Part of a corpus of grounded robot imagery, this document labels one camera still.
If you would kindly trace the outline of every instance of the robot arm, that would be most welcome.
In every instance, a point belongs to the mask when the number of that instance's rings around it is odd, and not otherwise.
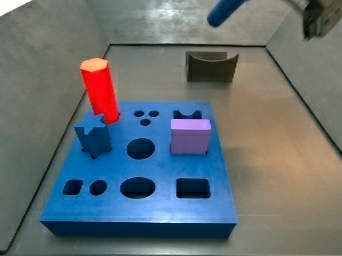
[[[306,0],[306,8],[298,1],[286,0],[304,15],[305,38],[324,37],[342,18],[342,0]],[[213,8],[208,20],[213,27],[221,26],[246,0],[220,0]]]

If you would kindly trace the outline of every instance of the toy block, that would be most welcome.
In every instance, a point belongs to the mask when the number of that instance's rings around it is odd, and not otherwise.
[[[75,140],[42,223],[58,236],[230,237],[238,217],[210,103],[121,102],[119,107],[121,121],[109,125],[115,147],[94,161]],[[210,120],[208,155],[170,154],[174,110],[198,110],[202,121]]]
[[[210,132],[209,119],[173,119],[171,154],[205,155],[209,149]]]
[[[94,114],[105,114],[107,124],[119,120],[115,88],[111,78],[110,62],[95,58],[81,65],[85,85],[89,92]]]
[[[232,82],[240,55],[228,58],[228,52],[188,52],[189,82]]]
[[[82,144],[82,151],[90,152],[94,159],[103,152],[113,150],[110,131],[103,114],[94,116],[93,113],[87,113],[85,120],[75,124],[74,128]]]

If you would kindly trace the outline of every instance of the blue block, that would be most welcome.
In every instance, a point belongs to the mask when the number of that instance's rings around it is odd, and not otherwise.
[[[95,116],[89,112],[85,120],[74,125],[75,132],[82,144],[82,151],[90,152],[95,159],[103,152],[113,150],[109,126],[105,120],[105,114]]]
[[[121,110],[111,152],[94,160],[75,140],[42,223],[58,236],[228,238],[238,217],[210,103],[122,102]],[[206,155],[170,153],[174,110],[210,119]]]

